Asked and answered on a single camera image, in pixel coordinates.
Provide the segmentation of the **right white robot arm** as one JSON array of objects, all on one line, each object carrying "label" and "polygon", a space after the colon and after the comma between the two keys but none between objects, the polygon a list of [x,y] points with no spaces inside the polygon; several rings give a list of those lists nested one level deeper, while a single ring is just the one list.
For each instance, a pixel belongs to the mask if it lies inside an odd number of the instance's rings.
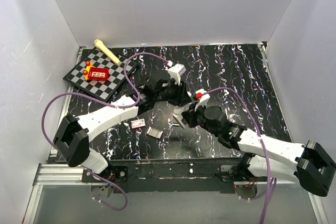
[{"label": "right white robot arm", "polygon": [[224,147],[244,153],[233,169],[233,176],[246,181],[270,176],[299,183],[317,196],[328,195],[335,163],[318,142],[300,144],[258,136],[257,132],[230,122],[218,106],[196,107],[193,104],[182,112],[182,124],[199,126],[217,137]]}]

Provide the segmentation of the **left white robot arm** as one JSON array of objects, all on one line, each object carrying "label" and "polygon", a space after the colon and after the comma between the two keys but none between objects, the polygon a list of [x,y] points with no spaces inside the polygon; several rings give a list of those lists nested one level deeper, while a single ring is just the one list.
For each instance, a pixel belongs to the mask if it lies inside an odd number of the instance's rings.
[{"label": "left white robot arm", "polygon": [[63,117],[53,143],[69,167],[88,168],[98,181],[108,181],[112,170],[107,159],[90,148],[91,141],[103,131],[151,110],[157,102],[183,108],[192,101],[185,82],[173,78],[143,79],[135,87],[136,92],[123,95],[110,106],[78,117]]}]

